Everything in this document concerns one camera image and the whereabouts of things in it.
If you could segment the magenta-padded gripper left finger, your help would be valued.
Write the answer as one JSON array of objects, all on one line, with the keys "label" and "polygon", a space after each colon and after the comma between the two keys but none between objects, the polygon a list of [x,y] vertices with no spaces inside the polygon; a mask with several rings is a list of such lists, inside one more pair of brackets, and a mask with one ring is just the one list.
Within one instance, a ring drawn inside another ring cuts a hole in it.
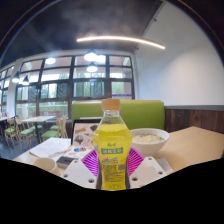
[{"label": "magenta-padded gripper left finger", "polygon": [[96,151],[92,150],[82,159],[74,159],[61,177],[81,187],[96,189],[98,174],[98,157]]}]

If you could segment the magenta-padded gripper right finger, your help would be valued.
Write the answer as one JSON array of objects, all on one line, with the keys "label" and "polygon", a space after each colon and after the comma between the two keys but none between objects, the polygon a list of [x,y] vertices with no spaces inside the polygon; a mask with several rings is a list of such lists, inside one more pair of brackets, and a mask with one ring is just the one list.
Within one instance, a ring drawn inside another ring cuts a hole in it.
[{"label": "magenta-padded gripper right finger", "polygon": [[173,169],[165,158],[154,159],[145,157],[136,149],[131,148],[127,158],[127,188],[135,189],[159,180]]}]

